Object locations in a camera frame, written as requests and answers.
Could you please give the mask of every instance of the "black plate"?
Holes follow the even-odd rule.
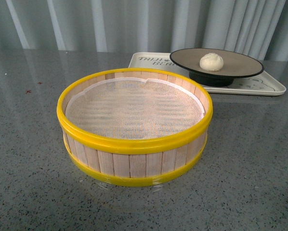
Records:
[[[216,53],[222,57],[223,68],[221,70],[206,71],[200,67],[200,59],[208,53]],[[235,78],[257,76],[264,71],[263,64],[256,59],[218,49],[182,49],[172,52],[170,59],[176,65],[187,69],[192,80],[212,87],[225,87],[231,85]]]

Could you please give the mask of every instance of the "curtain fold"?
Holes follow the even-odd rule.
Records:
[[[172,52],[288,61],[288,0],[0,0],[0,48]]]

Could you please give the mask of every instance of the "yellow plastic band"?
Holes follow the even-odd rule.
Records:
[[[157,184],[162,184],[162,183],[165,183],[167,181],[173,180],[177,177],[180,177],[181,175],[183,175],[184,173],[189,171],[197,163],[197,161],[200,159],[200,157],[202,156],[202,152],[204,150],[204,147],[206,145],[206,142],[207,142],[207,137],[205,139],[205,142],[204,142],[202,149],[195,156],[195,158],[193,160],[191,160],[188,164],[178,168],[177,170],[174,170],[172,172],[168,172],[165,174],[153,176],[153,177],[127,178],[127,177],[115,177],[115,176],[107,175],[107,174],[98,172],[96,170],[93,170],[93,169],[87,167],[86,165],[82,164],[80,161],[78,161],[73,156],[73,154],[71,153],[71,151],[70,151],[70,149],[69,149],[69,147],[65,141],[65,138],[64,138],[64,143],[65,143],[66,149],[69,153],[69,156],[70,156],[71,160],[73,161],[73,163],[80,170],[82,170],[84,173],[86,173],[90,177],[93,177],[93,178],[100,180],[100,181],[103,181],[105,183],[114,184],[114,185],[118,185],[118,186],[128,186],[128,187],[143,187],[143,186],[157,185]]]
[[[195,85],[196,88],[200,89],[202,93],[205,95],[207,100],[209,101],[209,108],[204,118],[199,121],[197,124],[192,126],[189,129],[186,129],[182,132],[160,137],[154,139],[143,139],[143,140],[124,140],[124,139],[114,139],[109,137],[103,137],[96,134],[89,133],[80,129],[79,127],[72,124],[64,115],[62,110],[63,100],[66,95],[77,85],[98,76],[117,73],[117,72],[154,72],[161,73],[165,75],[170,75],[174,77],[181,78],[189,83]],[[85,146],[91,147],[96,150],[108,152],[108,153],[116,153],[116,154],[151,154],[151,153],[159,153],[168,150],[172,150],[181,146],[190,143],[199,137],[203,132],[208,128],[210,120],[212,118],[212,100],[208,92],[198,83],[192,81],[189,78],[184,76],[155,69],[148,68],[123,68],[123,69],[115,69],[109,71],[99,72],[93,75],[89,75],[78,81],[71,84],[67,87],[61,96],[59,97],[57,104],[57,117],[61,124],[63,130],[73,139],[78,142],[84,144]]]

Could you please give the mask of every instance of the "steamer cloth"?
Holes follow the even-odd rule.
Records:
[[[114,78],[73,96],[67,119],[90,133],[116,139],[152,139],[184,131],[204,116],[199,99],[160,79]]]

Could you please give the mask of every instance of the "wooden steamer basket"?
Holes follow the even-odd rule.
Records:
[[[73,96],[100,81],[124,77],[161,79],[181,86],[202,103],[204,117],[181,132],[137,140],[93,134],[67,119],[66,108]],[[155,69],[124,68],[89,75],[71,84],[58,100],[57,116],[66,149],[79,169],[95,179],[114,185],[150,186],[181,176],[199,160],[207,141],[212,101],[203,87],[181,75]]]

